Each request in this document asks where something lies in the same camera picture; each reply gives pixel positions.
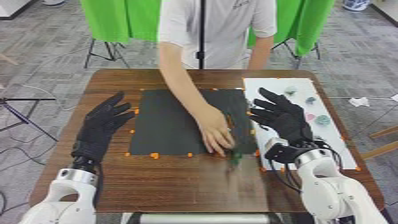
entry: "white t-shirt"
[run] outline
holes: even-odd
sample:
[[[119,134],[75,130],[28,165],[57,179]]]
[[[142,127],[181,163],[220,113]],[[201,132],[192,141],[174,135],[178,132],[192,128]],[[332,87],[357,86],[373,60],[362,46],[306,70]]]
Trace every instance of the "white t-shirt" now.
[[[197,68],[201,0],[163,0],[158,42],[183,47],[183,63]],[[256,36],[275,34],[275,0],[206,1],[206,68],[229,68],[243,59],[247,30]]]

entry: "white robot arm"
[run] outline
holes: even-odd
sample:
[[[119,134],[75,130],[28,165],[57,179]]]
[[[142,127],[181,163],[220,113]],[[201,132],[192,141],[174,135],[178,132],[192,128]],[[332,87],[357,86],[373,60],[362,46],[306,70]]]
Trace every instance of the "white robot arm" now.
[[[281,159],[286,147],[288,141],[272,139],[267,148],[274,158]],[[329,150],[306,150],[295,158],[295,166],[302,179],[302,202],[316,224],[334,224],[348,216],[355,217],[355,224],[387,224],[366,188],[341,174]]]
[[[20,224],[94,224],[98,176],[78,169],[62,169],[50,185],[43,202],[28,210]],[[75,202],[62,202],[69,195],[78,195]]]

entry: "white paper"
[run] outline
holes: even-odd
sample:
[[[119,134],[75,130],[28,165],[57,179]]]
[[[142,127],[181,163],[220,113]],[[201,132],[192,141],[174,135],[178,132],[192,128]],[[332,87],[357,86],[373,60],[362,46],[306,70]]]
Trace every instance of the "white paper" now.
[[[366,97],[362,97],[359,99],[357,98],[350,98],[348,102],[350,102],[354,107],[359,107],[359,106],[370,107],[370,100],[368,100]]]
[[[398,94],[391,97],[391,99],[398,102]]]
[[[306,78],[245,78],[243,79],[245,83],[245,98],[252,102],[254,99],[263,99],[263,96],[258,93],[259,88],[263,87],[268,91],[277,93],[279,95],[284,94],[284,89],[290,86],[295,86],[299,91],[293,94],[293,96],[286,96],[290,101],[300,105],[304,108],[306,113],[315,114],[316,116],[327,115],[331,117],[322,98],[316,93],[316,89],[313,86],[313,81],[311,79]],[[309,97],[315,97],[316,101],[313,104],[306,103],[306,100]],[[338,131],[338,127],[334,124],[334,121],[331,122],[331,125],[320,126],[315,123],[315,119],[309,121],[311,129],[315,136],[320,136],[322,139],[325,140],[327,144],[331,145],[332,149],[341,155],[343,159],[343,168],[345,169],[355,169],[357,163],[350,154],[350,150],[346,148],[345,141],[341,139],[341,134]],[[275,131],[265,131],[259,128],[259,125],[252,122],[252,126],[256,129],[256,141],[258,141],[258,147],[261,154],[265,152],[265,144],[270,140],[272,137],[277,137]],[[270,169],[268,162],[263,162],[263,166],[267,169]],[[281,169],[281,164],[275,163],[275,169]]]

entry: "wall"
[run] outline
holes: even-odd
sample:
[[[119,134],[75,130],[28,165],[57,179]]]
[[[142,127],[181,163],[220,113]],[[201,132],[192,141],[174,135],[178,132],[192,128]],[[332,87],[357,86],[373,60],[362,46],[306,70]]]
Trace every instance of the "wall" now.
[[[30,0],[0,0],[0,17],[9,17]]]
[[[375,0],[373,4],[394,21],[398,21],[398,0]]]

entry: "green backdrop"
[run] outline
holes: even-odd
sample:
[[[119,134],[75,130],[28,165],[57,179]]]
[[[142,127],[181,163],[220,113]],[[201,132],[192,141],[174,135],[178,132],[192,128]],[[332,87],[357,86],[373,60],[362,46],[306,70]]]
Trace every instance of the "green backdrop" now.
[[[94,39],[123,43],[130,38],[156,41],[162,0],[80,1]],[[277,0],[275,43],[293,38],[299,56],[315,47],[332,5],[334,0]],[[251,32],[249,46],[254,40]]]

